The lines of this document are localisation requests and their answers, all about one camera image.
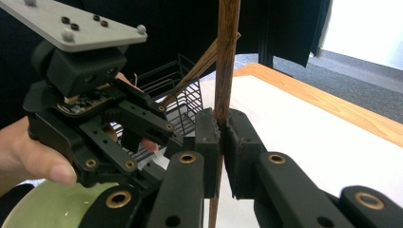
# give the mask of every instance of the gray mounting plate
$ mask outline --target gray mounting plate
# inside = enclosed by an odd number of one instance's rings
[[[103,27],[100,21],[93,20],[94,14],[53,0],[0,0],[0,8],[66,52],[137,44],[145,42],[147,38],[145,32],[139,33],[136,28],[100,15],[101,20],[108,22],[108,27]],[[64,16],[77,24],[79,30],[71,30],[70,25],[63,24]],[[66,41],[63,33],[72,39]]]

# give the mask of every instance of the wall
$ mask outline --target wall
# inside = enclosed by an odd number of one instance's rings
[[[403,1],[332,0],[320,47],[403,70]]]

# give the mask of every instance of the wooden table edge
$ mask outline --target wooden table edge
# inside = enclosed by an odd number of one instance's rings
[[[372,132],[403,147],[403,124],[390,120],[356,104],[342,100],[311,85],[286,76],[272,68],[252,63],[234,71],[234,76],[252,75],[301,100]]]

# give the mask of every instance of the bamboo skewer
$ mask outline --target bamboo skewer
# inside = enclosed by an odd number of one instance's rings
[[[240,33],[237,32],[237,40],[240,38]],[[187,82],[200,77],[210,66],[217,60],[218,39],[210,45],[207,51],[201,56],[199,61],[190,69],[184,78],[175,86],[179,88]],[[168,106],[175,101],[175,94],[169,94],[163,99],[163,105]]]
[[[220,0],[219,6],[219,33],[217,48],[216,94],[214,104],[214,117],[220,129],[225,128],[229,116],[229,103],[234,70],[234,58],[237,45],[238,22],[240,19],[240,0]],[[220,141],[220,159],[217,168],[217,196],[210,200],[209,228],[216,227],[219,207],[220,184],[222,172],[223,148],[222,136]]]

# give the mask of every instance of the table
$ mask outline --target table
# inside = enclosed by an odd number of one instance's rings
[[[402,124],[266,66],[250,64],[234,76],[230,106],[249,117],[269,151],[289,155],[337,197],[345,186],[363,185],[403,206]],[[214,81],[202,82],[201,94],[204,107],[214,106]],[[253,202],[231,196],[223,172],[217,227],[258,227]]]

